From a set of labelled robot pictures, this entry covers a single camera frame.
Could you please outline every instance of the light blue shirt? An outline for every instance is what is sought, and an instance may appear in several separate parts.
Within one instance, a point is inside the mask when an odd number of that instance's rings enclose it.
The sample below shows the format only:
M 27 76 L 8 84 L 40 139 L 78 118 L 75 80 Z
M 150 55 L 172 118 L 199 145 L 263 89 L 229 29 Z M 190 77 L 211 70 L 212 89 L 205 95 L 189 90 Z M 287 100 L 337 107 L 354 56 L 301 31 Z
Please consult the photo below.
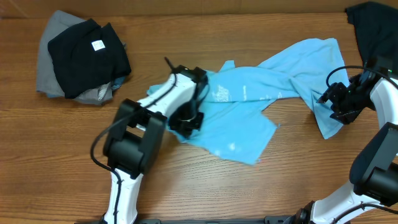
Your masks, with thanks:
M 177 137 L 222 159 L 254 165 L 277 129 L 261 111 L 278 99 L 301 97 L 328 139 L 342 124 L 329 117 L 330 101 L 317 100 L 327 89 L 326 76 L 343 65 L 336 39 L 303 40 L 256 67 L 236 68 L 227 61 L 219 72 L 207 72 L 210 90 L 200 106 L 205 114 L 201 130 L 194 130 L 189 139 Z M 348 86 L 346 70 L 334 73 L 333 82 Z M 148 94 L 159 88 L 150 87 Z

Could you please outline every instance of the black garment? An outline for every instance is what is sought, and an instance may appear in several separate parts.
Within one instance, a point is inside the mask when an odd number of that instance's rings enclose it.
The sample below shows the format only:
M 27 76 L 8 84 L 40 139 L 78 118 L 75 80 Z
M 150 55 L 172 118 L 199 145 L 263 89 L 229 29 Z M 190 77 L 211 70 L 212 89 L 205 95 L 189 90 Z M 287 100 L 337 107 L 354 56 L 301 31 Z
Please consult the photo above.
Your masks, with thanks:
M 383 4 L 367 2 L 346 10 L 348 22 L 355 26 L 359 53 L 365 64 L 383 56 L 398 66 L 398 10 Z
M 95 51 L 91 43 L 96 40 L 105 48 Z M 90 19 L 71 26 L 52 39 L 48 49 L 65 98 L 131 73 L 123 44 L 109 23 L 101 28 Z

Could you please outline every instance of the white label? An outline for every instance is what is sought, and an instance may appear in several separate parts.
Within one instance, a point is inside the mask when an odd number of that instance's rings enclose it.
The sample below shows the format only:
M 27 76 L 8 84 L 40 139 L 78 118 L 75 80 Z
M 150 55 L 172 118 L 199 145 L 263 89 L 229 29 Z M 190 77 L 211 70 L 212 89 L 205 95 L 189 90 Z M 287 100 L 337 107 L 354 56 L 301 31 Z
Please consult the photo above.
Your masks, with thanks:
M 104 42 L 102 42 L 102 40 L 96 40 L 96 41 L 92 42 L 91 44 L 95 51 L 105 48 Z

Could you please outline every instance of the wooden surface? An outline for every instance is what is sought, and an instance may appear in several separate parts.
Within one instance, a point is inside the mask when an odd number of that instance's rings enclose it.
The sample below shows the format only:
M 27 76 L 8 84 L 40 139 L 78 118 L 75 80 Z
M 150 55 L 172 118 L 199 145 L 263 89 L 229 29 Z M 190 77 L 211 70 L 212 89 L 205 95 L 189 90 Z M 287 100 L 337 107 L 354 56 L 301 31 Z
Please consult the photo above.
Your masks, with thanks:
M 226 60 L 257 65 L 307 38 L 338 40 L 347 65 L 359 65 L 354 29 L 343 13 L 241 16 L 98 17 L 127 43 L 132 73 L 103 107 L 35 92 L 39 39 L 46 19 L 0 21 L 0 223 L 73 223 L 107 209 L 110 174 L 89 157 L 93 138 L 123 99 L 145 97 L 174 64 L 220 69 Z M 264 112 L 280 123 L 255 166 L 222 161 L 165 133 L 139 194 L 141 217 L 261 218 L 294 214 L 348 180 L 356 155 L 377 132 L 376 114 L 359 118 L 329 140 L 299 98 Z M 101 149 L 96 155 L 101 157 Z M 372 211 L 353 223 L 396 223 Z
M 368 0 L 0 0 L 0 17 L 48 18 L 63 10 L 76 16 L 208 15 L 344 12 Z M 373 0 L 398 7 L 396 0 Z M 1 10 L 1 3 L 10 5 Z

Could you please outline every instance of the wall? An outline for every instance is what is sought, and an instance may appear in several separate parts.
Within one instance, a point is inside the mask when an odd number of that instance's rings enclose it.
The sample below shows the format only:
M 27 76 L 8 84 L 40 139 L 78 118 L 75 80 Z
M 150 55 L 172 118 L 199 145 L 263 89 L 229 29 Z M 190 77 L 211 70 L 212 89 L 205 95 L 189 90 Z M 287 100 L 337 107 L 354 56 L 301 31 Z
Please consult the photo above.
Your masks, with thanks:
M 398 7 L 396 0 L 375 0 Z M 80 17 L 343 12 L 366 0 L 0 0 L 0 17 L 43 18 L 55 10 Z

